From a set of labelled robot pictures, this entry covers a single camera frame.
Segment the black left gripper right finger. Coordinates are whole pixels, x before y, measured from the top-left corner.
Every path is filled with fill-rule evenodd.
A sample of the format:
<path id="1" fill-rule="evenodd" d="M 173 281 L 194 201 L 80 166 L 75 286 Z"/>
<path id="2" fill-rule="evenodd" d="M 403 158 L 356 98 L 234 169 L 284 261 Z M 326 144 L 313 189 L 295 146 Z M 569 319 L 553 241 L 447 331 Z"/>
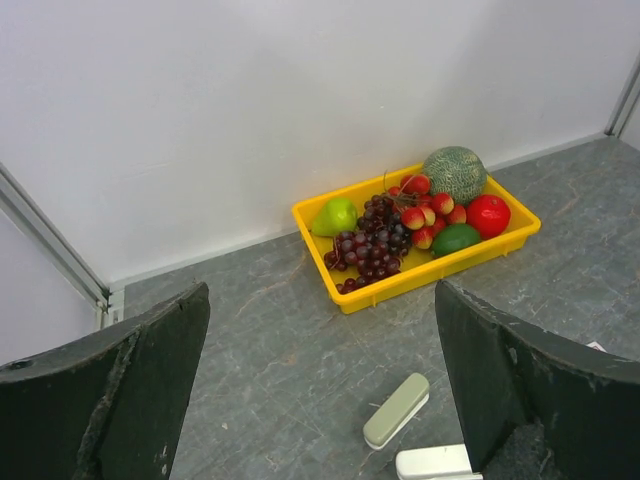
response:
<path id="1" fill-rule="evenodd" d="M 471 466 L 539 431 L 565 479 L 639 476 L 639 364 L 501 311 L 447 281 L 435 309 Z"/>

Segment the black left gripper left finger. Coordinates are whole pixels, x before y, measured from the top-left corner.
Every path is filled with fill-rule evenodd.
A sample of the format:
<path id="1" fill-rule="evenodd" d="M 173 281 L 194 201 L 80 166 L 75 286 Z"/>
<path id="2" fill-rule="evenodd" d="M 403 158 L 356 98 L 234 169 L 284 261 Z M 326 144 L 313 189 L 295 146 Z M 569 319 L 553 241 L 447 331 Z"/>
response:
<path id="1" fill-rule="evenodd" d="M 2 478 L 169 478 L 209 318 L 198 283 L 2 366 Z"/>

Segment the green white stapler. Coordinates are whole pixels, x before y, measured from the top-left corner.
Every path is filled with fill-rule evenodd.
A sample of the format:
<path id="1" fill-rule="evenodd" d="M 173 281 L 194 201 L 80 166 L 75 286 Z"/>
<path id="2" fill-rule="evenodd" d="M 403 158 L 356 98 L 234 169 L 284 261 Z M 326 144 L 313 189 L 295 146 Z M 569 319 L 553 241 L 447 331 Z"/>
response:
<path id="1" fill-rule="evenodd" d="M 430 384 L 419 373 L 409 375 L 364 424 L 365 443 L 382 450 L 422 409 L 430 397 Z"/>

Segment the red white staple box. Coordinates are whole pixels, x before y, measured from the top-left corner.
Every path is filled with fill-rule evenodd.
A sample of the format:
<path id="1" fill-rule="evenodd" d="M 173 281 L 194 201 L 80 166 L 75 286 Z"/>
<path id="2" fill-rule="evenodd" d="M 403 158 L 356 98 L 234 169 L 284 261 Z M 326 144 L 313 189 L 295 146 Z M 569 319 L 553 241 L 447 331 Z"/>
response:
<path id="1" fill-rule="evenodd" d="M 588 343 L 587 346 L 592 348 L 592 349 L 598 350 L 600 352 L 606 353 L 605 348 L 602 345 L 600 345 L 597 341 L 592 341 L 592 342 Z"/>

